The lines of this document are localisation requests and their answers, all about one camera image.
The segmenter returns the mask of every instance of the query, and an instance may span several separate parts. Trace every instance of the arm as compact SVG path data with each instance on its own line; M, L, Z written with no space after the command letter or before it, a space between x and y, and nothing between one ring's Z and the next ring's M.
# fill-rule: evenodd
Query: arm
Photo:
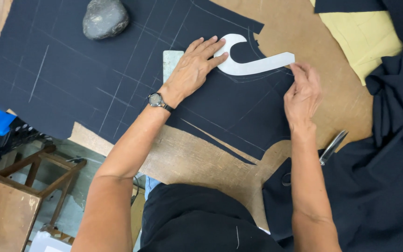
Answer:
M321 103L319 76L308 64L291 65L295 82L284 96L292 138L292 228L295 251L341 251L332 220L311 121Z
M228 54L208 60L224 44L217 37L194 41L158 91L173 108L197 90ZM146 159L154 138L170 113L147 106L119 139L91 182L85 213L72 252L132 251L130 199L133 176Z

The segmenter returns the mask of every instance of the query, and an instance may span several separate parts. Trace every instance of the watch face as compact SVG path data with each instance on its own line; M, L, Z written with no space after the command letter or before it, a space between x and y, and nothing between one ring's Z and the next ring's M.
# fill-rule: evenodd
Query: watch face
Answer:
M161 96L159 94L151 94L149 98L149 103L153 107L159 106L161 103Z

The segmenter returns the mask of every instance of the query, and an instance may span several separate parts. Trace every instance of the scissors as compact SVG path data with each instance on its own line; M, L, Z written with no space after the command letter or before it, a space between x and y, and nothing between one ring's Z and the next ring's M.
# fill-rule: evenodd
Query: scissors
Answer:
M332 140L332 142L329 144L329 146L326 148L326 150L323 152L323 154L320 157L320 164L321 166L324 166L328 159L332 156L332 154L335 152L335 150L339 147L339 145L343 142L344 138L347 136L349 132L346 130L342 130L335 138ZM291 174L292 173L287 173L285 174L281 182L283 186L290 186L292 184L291 182Z

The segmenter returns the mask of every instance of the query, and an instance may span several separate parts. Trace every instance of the scissor blade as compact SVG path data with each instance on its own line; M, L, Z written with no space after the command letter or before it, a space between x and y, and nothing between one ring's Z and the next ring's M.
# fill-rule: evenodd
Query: scissor blade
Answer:
M324 165L328 161L328 159L332 156L332 154L335 152L335 150L339 147L339 145L342 143L344 138L348 132L346 130L343 130L340 132L334 140L329 144L329 146L326 148L326 150L323 152L323 155L320 157L320 164Z

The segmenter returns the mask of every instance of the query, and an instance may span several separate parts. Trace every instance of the wristwatch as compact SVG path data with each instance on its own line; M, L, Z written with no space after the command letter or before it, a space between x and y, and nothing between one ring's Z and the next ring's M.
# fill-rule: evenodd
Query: wristwatch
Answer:
M149 95L149 104L152 107L162 107L165 110L169 111L172 113L174 108L171 106L167 105L164 101L163 98L161 97L160 93L153 93Z

